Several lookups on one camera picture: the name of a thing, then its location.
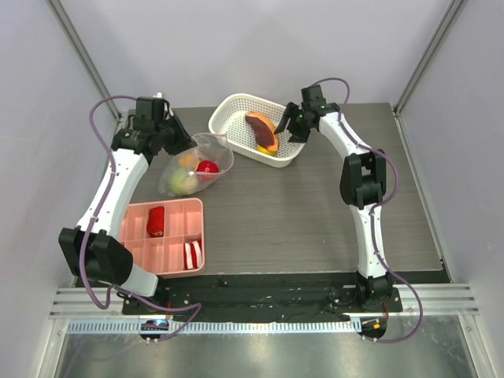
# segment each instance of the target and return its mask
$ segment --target white wall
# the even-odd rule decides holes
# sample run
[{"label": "white wall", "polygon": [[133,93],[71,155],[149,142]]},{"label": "white wall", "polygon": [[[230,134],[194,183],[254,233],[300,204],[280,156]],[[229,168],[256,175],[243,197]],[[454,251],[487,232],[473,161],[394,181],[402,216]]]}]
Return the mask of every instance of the white wall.
[{"label": "white wall", "polygon": [[[57,244],[106,162],[87,123],[98,100],[46,3],[0,2],[0,366],[35,376],[56,288],[71,275]],[[112,117],[99,114],[111,136]]]},{"label": "white wall", "polygon": [[504,358],[502,20],[502,1],[468,2],[403,114],[448,266],[475,293],[495,362]]},{"label": "white wall", "polygon": [[352,102],[395,103],[450,3],[63,2],[111,93],[163,91],[174,106],[216,106],[237,92],[298,101],[325,76],[348,79]]}]

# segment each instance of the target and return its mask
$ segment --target transparent plastic bag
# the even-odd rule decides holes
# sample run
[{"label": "transparent plastic bag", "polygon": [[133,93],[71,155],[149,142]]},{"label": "transparent plastic bag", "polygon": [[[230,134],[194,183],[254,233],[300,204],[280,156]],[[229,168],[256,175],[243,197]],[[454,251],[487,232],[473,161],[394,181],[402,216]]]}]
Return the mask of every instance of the transparent plastic bag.
[{"label": "transparent plastic bag", "polygon": [[233,166],[233,151],[225,135],[201,133],[192,139],[196,147],[172,157],[163,170],[159,194],[192,195],[219,180]]}]

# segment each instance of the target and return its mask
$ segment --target green fruit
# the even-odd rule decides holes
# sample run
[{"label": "green fruit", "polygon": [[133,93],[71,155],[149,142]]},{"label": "green fruit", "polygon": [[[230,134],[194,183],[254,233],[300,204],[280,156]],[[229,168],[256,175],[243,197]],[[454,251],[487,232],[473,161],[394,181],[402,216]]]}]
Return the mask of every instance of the green fruit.
[{"label": "green fruit", "polygon": [[197,186],[198,178],[186,169],[177,169],[170,178],[170,187],[175,195],[190,195]]}]

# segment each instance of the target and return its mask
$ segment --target white basket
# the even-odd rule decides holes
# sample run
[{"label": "white basket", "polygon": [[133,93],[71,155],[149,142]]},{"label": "white basket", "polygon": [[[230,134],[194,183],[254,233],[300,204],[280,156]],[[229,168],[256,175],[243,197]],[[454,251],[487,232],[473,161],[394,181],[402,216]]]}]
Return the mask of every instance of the white basket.
[{"label": "white basket", "polygon": [[289,165],[301,152],[305,143],[288,142],[291,134],[282,132],[278,135],[279,148],[276,156],[268,156],[257,151],[257,143],[252,127],[245,122],[245,114],[258,112],[278,126],[285,106],[263,100],[250,94],[238,93],[226,98],[213,112],[208,129],[213,134],[225,134],[233,151],[248,158],[260,161],[275,168]]}]

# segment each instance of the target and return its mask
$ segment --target basket rim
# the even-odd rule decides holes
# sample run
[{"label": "basket rim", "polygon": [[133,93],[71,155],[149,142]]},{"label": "basket rim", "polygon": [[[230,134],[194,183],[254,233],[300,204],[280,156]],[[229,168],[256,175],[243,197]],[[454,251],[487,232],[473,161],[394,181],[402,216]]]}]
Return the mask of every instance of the basket rim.
[{"label": "basket rim", "polygon": [[[231,94],[230,96],[228,96],[227,98],[224,99],[223,102],[220,103],[220,105],[213,111],[212,113],[212,116],[210,117],[209,121],[208,121],[208,129],[209,131],[212,133],[212,134],[217,134],[214,130],[213,130],[213,121],[215,120],[215,117],[217,116],[217,114],[219,113],[219,111],[228,104],[228,102],[234,100],[235,98],[240,98],[240,97],[246,97],[246,98],[252,98],[252,99],[255,99],[255,100],[258,100],[260,102],[265,102],[267,103],[268,105],[271,105],[271,106],[275,106],[277,108],[282,108],[282,109],[285,109],[285,106],[281,105],[281,104],[277,104],[276,102],[273,102],[273,101],[269,101],[269,100],[266,100],[264,98],[261,98],[261,97],[258,97],[258,96],[254,96],[253,94],[247,94],[247,93],[235,93],[235,94]],[[266,159],[266,160],[273,160],[273,161],[291,161],[292,159],[294,159],[296,156],[299,155],[299,153],[301,152],[301,150],[303,149],[303,147],[305,146],[304,143],[299,143],[299,146],[294,150],[294,152],[289,155],[288,157],[276,157],[276,156],[268,156],[266,154],[262,154],[260,153],[259,151],[257,150],[253,150],[247,146],[243,146],[241,144],[237,144],[235,143],[233,140],[231,139],[228,139],[228,142],[230,144],[232,144],[233,146],[236,146],[238,148],[241,148],[241,149],[244,149],[245,151],[249,151],[251,153],[253,153],[254,155],[256,155],[258,158],[260,158],[261,160],[262,159]]]}]

